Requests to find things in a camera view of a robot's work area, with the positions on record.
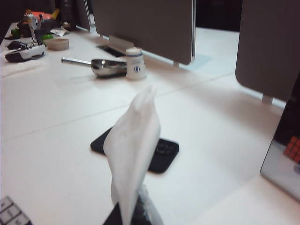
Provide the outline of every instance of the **computer mouse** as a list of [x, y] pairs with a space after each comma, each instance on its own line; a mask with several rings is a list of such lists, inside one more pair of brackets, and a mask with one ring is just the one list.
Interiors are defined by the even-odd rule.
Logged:
[[26, 49], [27, 48], [27, 44], [26, 43], [23, 43], [21, 41], [12, 41], [8, 46], [7, 48], [9, 50], [13, 50], [13, 49], [18, 49], [18, 48], [21, 48], [21, 49]]

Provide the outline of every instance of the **gray desk divider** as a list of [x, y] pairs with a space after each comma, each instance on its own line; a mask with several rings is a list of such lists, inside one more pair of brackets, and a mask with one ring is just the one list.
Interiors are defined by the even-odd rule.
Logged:
[[243, 0], [236, 78], [286, 101], [300, 71], [300, 1]]
[[93, 0], [97, 33], [175, 62], [195, 55], [195, 0]]

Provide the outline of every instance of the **computer monitor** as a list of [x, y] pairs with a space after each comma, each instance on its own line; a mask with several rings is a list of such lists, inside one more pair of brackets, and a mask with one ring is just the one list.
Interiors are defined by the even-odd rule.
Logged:
[[300, 1], [243, 0], [236, 78], [286, 101], [300, 71]]
[[300, 201], [300, 74], [286, 103], [261, 174]]
[[93, 0], [98, 34], [189, 64], [195, 55], [195, 0]]

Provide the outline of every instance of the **green object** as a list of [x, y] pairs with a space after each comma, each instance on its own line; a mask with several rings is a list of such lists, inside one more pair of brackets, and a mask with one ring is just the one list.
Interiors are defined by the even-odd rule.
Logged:
[[21, 32], [19, 29], [12, 29], [10, 33], [13, 35], [15, 38], [20, 38], [21, 37]]
[[47, 46], [46, 43], [45, 43], [44, 41], [45, 41], [45, 40], [48, 40], [48, 39], [52, 39], [52, 38], [53, 38], [52, 34], [45, 34], [45, 35], [43, 35], [43, 36], [42, 36], [43, 44], [44, 44], [45, 46]]

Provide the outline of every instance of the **logo on cup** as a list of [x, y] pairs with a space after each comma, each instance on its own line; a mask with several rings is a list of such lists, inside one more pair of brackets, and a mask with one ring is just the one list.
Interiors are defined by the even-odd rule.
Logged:
[[139, 67], [135, 67], [135, 72], [138, 73], [140, 71]]

